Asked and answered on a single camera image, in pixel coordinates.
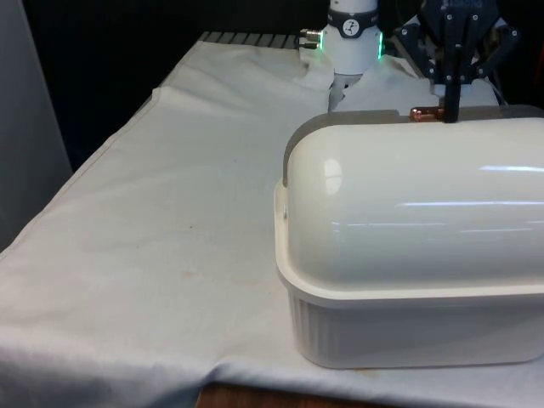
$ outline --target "white tablecloth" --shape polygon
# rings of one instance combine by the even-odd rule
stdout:
[[[189,406],[212,381],[405,406],[541,406],[544,361],[331,371],[295,350],[276,275],[283,150],[332,71],[199,42],[0,260],[0,406]],[[341,109],[436,105],[383,59]],[[491,105],[478,82],[465,105]]]

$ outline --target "black background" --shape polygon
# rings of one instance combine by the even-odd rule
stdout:
[[[510,103],[544,106],[534,84],[544,2],[500,1],[524,34],[501,66]],[[73,167],[124,125],[203,31],[295,33],[321,28],[329,0],[25,0],[32,32]],[[401,18],[421,0],[399,0]],[[381,28],[400,24],[380,2]]]

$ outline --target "green led light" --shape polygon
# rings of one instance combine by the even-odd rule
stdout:
[[[380,60],[383,57],[383,33],[380,33],[380,45],[377,49],[377,58]]]
[[[323,31],[320,32],[320,50],[321,50],[321,51],[324,51],[324,49],[323,49],[323,41],[324,41],[324,38],[323,38],[323,37],[324,37],[324,36],[325,36],[325,35],[323,34]]]

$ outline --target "logo on robot arm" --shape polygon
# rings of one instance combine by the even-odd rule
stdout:
[[[356,36],[359,32],[360,25],[357,20],[349,19],[343,23],[343,32],[346,36]]]
[[[453,7],[455,9],[481,9],[484,7],[484,0],[442,0],[443,7]]]

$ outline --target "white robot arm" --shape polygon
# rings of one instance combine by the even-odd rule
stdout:
[[[329,111],[342,100],[344,88],[381,57],[383,34],[377,22],[377,0],[331,0],[325,29],[301,31],[301,47],[320,48],[334,66]]]

